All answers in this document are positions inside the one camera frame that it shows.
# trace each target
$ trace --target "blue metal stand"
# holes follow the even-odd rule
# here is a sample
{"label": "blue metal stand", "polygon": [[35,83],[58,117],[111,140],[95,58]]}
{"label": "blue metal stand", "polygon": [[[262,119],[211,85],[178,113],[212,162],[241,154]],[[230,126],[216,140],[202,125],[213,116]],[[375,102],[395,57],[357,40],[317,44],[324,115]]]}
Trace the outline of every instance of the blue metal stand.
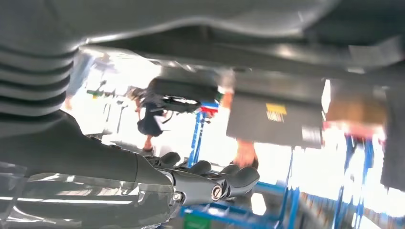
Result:
{"label": "blue metal stand", "polygon": [[[346,160],[344,163],[344,174],[346,176],[346,171],[349,167],[350,160],[354,154],[356,146],[353,143],[353,138],[351,136],[346,137]],[[359,202],[356,206],[356,218],[354,228],[359,229],[360,223],[362,220],[363,212],[364,212],[364,191],[365,191],[365,182],[367,178],[368,169],[372,167],[373,164],[373,142],[372,140],[365,140],[364,142],[364,166],[363,166],[363,174],[362,174],[362,187],[360,192]],[[344,184],[341,185],[339,190],[339,196],[336,202],[335,214],[333,217],[332,222],[332,229],[339,229],[341,226],[341,221],[343,220],[344,216],[346,215],[346,211],[348,208],[353,205],[353,197],[348,205],[343,204],[343,193],[344,193]]]}
{"label": "blue metal stand", "polygon": [[[188,166],[191,167],[198,162],[201,139],[203,135],[203,128],[205,123],[206,113],[198,112],[196,115],[196,122],[194,127],[192,150],[190,152]],[[287,208],[288,194],[291,194],[291,211],[289,217],[288,229],[293,229],[296,220],[296,214],[299,205],[299,188],[290,189],[290,177],[293,164],[293,150],[291,150],[291,160],[289,164],[288,175],[286,177],[286,186],[280,187],[276,185],[266,184],[259,182],[258,188],[269,190],[271,192],[283,193],[283,201],[281,204],[280,213],[278,215],[258,216],[252,212],[233,206],[229,206],[226,202],[213,203],[208,205],[193,206],[190,208],[183,208],[181,215],[184,213],[192,213],[202,217],[222,221],[229,224],[234,224],[241,227],[255,228],[255,229],[281,229],[283,228],[283,220]]]}
{"label": "blue metal stand", "polygon": [[362,177],[362,189],[360,191],[360,198],[359,203],[357,204],[356,208],[356,219],[354,223],[354,228],[359,229],[360,224],[362,222],[362,217],[364,213],[364,192],[365,192],[365,183],[367,178],[368,169],[373,165],[373,156],[374,156],[374,149],[373,149],[373,142],[371,140],[367,140],[364,143],[364,167],[363,167],[363,177]]}
{"label": "blue metal stand", "polygon": [[194,133],[191,143],[191,152],[189,156],[188,167],[192,167],[198,162],[200,156],[201,139],[203,136],[204,123],[207,114],[205,112],[198,112],[195,118]]}
{"label": "blue metal stand", "polygon": [[[353,138],[351,136],[346,136],[346,159],[344,162],[344,175],[346,176],[346,171],[349,168],[349,163],[350,160],[354,154],[354,144],[353,144]],[[341,188],[339,190],[339,196],[338,200],[336,202],[336,209],[335,209],[335,214],[333,216],[333,222],[332,222],[332,229],[339,229],[340,228],[340,223],[343,217],[346,214],[346,209],[345,208],[343,211],[342,209],[342,202],[343,202],[343,193],[344,193],[344,183],[341,184]]]}

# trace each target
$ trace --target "cardboard box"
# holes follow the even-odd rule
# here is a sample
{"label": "cardboard box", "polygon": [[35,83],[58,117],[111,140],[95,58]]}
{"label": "cardboard box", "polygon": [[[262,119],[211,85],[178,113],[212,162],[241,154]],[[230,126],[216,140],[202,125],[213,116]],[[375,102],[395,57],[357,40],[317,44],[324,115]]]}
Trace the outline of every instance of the cardboard box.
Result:
{"label": "cardboard box", "polygon": [[385,105],[373,98],[333,99],[324,128],[337,128],[357,137],[383,136],[387,119]]}

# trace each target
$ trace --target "person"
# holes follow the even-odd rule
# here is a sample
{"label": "person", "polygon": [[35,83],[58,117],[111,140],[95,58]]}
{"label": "person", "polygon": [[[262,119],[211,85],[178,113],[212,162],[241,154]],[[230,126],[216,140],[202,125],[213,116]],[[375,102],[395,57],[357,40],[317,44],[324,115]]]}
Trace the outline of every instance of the person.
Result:
{"label": "person", "polygon": [[[233,92],[225,92],[221,98],[220,106],[230,110],[232,107],[233,96]],[[236,143],[236,156],[231,164],[238,165],[240,168],[254,167],[257,169],[259,162],[257,159],[254,142],[237,138]]]}
{"label": "person", "polygon": [[152,152],[153,151],[153,144],[152,139],[154,137],[160,136],[163,131],[160,129],[159,124],[157,123],[155,116],[165,116],[166,112],[163,109],[159,109],[154,103],[145,103],[145,116],[141,119],[140,112],[141,112],[141,96],[145,91],[139,88],[133,89],[129,92],[129,98],[132,101],[135,101],[136,109],[135,112],[138,113],[139,121],[138,131],[146,135],[146,140],[143,146],[144,152]]}
{"label": "person", "polygon": [[94,61],[95,57],[82,50],[80,50],[75,56],[73,60],[73,69],[70,73],[70,82],[66,90],[66,98],[64,101],[64,106],[68,111],[72,110],[72,99],[88,78]]}

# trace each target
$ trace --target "rubber part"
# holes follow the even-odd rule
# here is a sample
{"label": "rubber part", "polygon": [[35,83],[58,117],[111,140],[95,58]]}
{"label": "rubber part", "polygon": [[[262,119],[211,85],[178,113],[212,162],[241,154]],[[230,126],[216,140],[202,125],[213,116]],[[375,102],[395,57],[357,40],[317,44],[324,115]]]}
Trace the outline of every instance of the rubber part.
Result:
{"label": "rubber part", "polygon": [[211,163],[208,161],[199,161],[195,163],[188,172],[198,175],[209,173],[211,172]]}
{"label": "rubber part", "polygon": [[172,168],[181,160],[180,155],[176,152],[168,152],[160,158],[160,164],[163,168]]}

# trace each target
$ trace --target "white label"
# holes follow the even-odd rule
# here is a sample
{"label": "white label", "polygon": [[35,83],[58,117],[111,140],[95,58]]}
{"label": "white label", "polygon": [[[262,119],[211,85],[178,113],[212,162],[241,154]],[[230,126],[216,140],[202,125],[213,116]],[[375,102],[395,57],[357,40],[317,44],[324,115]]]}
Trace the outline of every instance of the white label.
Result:
{"label": "white label", "polygon": [[316,127],[302,127],[302,140],[313,143],[320,143],[320,129]]}

